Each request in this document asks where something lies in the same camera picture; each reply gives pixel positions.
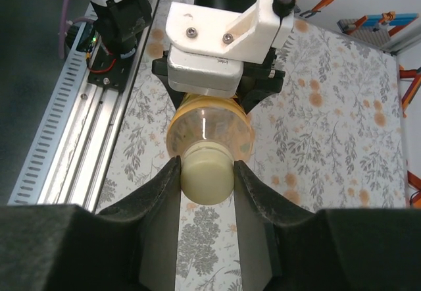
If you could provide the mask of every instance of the gray floor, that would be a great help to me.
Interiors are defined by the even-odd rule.
[[[89,0],[72,0],[68,17]],[[0,205],[9,200],[63,62],[62,0],[0,0]]]

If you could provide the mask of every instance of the leaf pattern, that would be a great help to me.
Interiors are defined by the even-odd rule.
[[[147,41],[159,50],[169,46],[164,30],[172,1],[193,2],[160,1],[151,27],[158,33]],[[282,92],[250,114],[255,142],[248,165],[310,211],[405,206],[395,58],[299,23],[277,50],[275,66],[286,72]],[[175,110],[151,74],[156,57],[146,47],[98,210],[146,183],[168,161],[166,131]],[[182,196],[181,206],[176,290],[242,290],[233,196],[212,207]]]
[[[178,243],[177,275],[187,278],[195,269],[199,276],[209,274],[218,261],[212,245],[220,232],[215,220],[219,214],[210,207],[195,212],[193,224],[186,224]]]

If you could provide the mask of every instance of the metal frame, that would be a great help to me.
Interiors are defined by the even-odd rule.
[[[149,2],[154,16],[159,0]],[[87,15],[93,14],[89,6]],[[76,51],[82,30],[32,142],[11,205],[75,203],[88,211],[96,208],[150,27],[141,35],[122,93],[88,84],[84,56]]]

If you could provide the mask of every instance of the silver screw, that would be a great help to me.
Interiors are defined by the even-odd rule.
[[[270,72],[269,72],[269,76],[268,76],[268,78],[273,78],[273,77],[275,77],[275,74],[276,74],[276,70],[271,69],[271,70],[270,70]]]
[[[197,30],[195,28],[187,28],[186,30],[186,36],[190,39],[193,39],[195,37],[197,37]]]
[[[230,44],[234,41],[234,37],[232,36],[231,33],[225,33],[224,36],[222,37],[222,41],[225,44]]]

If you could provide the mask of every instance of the black bracket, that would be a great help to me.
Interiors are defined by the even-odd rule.
[[[110,71],[101,74],[90,72],[87,82],[103,88],[116,89],[123,92],[129,79],[135,55],[127,59],[117,59]],[[92,70],[104,70],[112,65],[115,57],[108,55],[102,47],[99,48],[95,60],[92,62]]]
[[[129,53],[136,45],[135,36],[152,23],[152,8],[148,0],[108,0],[103,7],[92,3],[97,13],[95,30],[105,46],[115,55]]]
[[[243,290],[418,290],[421,211],[311,213],[234,164]]]
[[[159,78],[167,90],[172,103],[177,109],[184,97],[184,92],[173,90],[168,84],[168,52],[160,59],[152,62],[152,73]],[[273,62],[276,59],[275,49],[271,48],[262,64],[244,63],[237,96],[239,104],[248,114],[263,99],[280,93],[284,83],[285,72],[275,70]]]
[[[77,205],[0,207],[1,289],[173,290],[180,172],[172,158],[99,215]]]
[[[301,13],[301,14],[300,14],[300,16],[301,16],[301,17],[303,17],[303,18],[308,19],[308,18],[311,18],[312,16],[315,16],[315,15],[316,15],[316,14],[318,14],[319,12],[321,12],[321,11],[319,11],[319,10],[317,10],[317,11],[314,11],[314,10],[307,10],[307,11],[305,11],[305,12]]]

